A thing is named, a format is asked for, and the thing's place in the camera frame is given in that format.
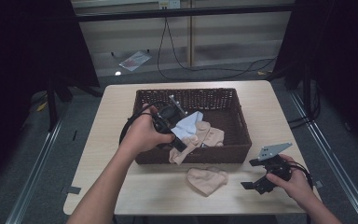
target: wooden table top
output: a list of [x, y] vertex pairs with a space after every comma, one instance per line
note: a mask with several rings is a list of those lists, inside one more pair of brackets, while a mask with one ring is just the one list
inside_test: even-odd
[[[68, 194], [65, 214], [72, 214], [81, 198], [115, 154], [124, 124], [132, 114], [137, 90], [235, 88], [252, 140], [243, 164], [148, 164], [133, 162], [119, 194], [117, 215], [268, 215], [304, 213], [283, 189], [260, 195], [246, 190], [241, 182], [255, 182], [266, 174], [253, 167], [264, 146], [291, 142], [283, 153], [306, 166], [276, 95], [267, 81], [221, 81], [112, 85], [91, 127], [72, 186], [79, 194]], [[215, 166], [228, 172], [228, 183], [209, 197], [193, 190], [186, 181], [189, 168]]]

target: horizontal bar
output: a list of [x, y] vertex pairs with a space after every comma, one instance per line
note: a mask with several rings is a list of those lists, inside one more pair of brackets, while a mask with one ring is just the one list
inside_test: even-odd
[[133, 19], [169, 18], [185, 16], [207, 16], [224, 14], [262, 13], [293, 11], [295, 9], [310, 9], [320, 7], [321, 4], [280, 4], [248, 7], [201, 7], [201, 8], [180, 8], [167, 10], [146, 10], [116, 13], [88, 13], [79, 14], [74, 17], [54, 17], [33, 19], [32, 22], [86, 22], [86, 21], [120, 21]]

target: gray carpet floor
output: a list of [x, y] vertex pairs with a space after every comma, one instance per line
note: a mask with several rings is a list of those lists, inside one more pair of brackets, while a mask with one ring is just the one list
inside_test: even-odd
[[[254, 67], [261, 67], [267, 62], [259, 62]], [[249, 64], [228, 64], [226, 68], [246, 69]], [[273, 64], [262, 69], [268, 71]], [[164, 76], [170, 78], [182, 78], [185, 81], [202, 80], [255, 80], [263, 79], [256, 72], [240, 74], [240, 72], [210, 70], [190, 72], [183, 69], [164, 70]], [[167, 79], [159, 72], [147, 72], [142, 74], [125, 75], [120, 77], [100, 77], [103, 91], [108, 85], [121, 85], [127, 83], [161, 83], [182, 81], [179, 79]], [[290, 93], [284, 87], [282, 78], [271, 81], [277, 98], [281, 103], [284, 115], [288, 120], [300, 117]], [[76, 167], [81, 157], [83, 147], [86, 144], [90, 128], [97, 112], [101, 98], [93, 97], [83, 91], [72, 88], [74, 99], [71, 103], [58, 101], [58, 111], [63, 119], [62, 127], [57, 136], [48, 160], [38, 179], [31, 201], [27, 206], [21, 223], [64, 223], [67, 215], [62, 211], [66, 194], [62, 192], [64, 187], [72, 183]], [[43, 92], [34, 96], [40, 97]], [[355, 132], [349, 132], [343, 125], [338, 111], [321, 96], [321, 114], [316, 119], [323, 131], [328, 143], [336, 153], [339, 161], [358, 188], [358, 136]], [[22, 187], [31, 173], [34, 162], [38, 157], [46, 137], [48, 136], [48, 111], [45, 109], [37, 112], [38, 105], [30, 108], [30, 116], [24, 123], [21, 137], [18, 140], [10, 160], [2, 168], [0, 174], [0, 223], [5, 223], [11, 209], [19, 197]], [[338, 183], [335, 175], [326, 162], [321, 150], [313, 139], [307, 125], [292, 130], [304, 156], [307, 166], [314, 180], [322, 181], [324, 186], [319, 192], [324, 203], [344, 223], [358, 223], [358, 215], [351, 201]], [[142, 223], [137, 217], [118, 217], [119, 223]], [[150, 217], [151, 224], [159, 223], [197, 223], [194, 217]], [[306, 223], [305, 215], [282, 215], [269, 217], [230, 217], [229, 223]]]

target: brown wicker basket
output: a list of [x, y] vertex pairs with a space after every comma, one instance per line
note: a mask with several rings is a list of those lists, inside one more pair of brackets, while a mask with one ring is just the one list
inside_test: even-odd
[[[200, 111], [203, 120], [211, 123], [211, 127], [225, 132], [223, 147], [197, 147], [183, 163], [244, 162], [252, 142], [235, 89], [138, 90], [133, 112], [139, 111], [143, 104], [156, 101], [171, 104], [170, 95], [174, 95], [188, 114]], [[163, 144], [140, 153], [135, 161], [139, 164], [169, 163], [171, 149], [168, 144]]]

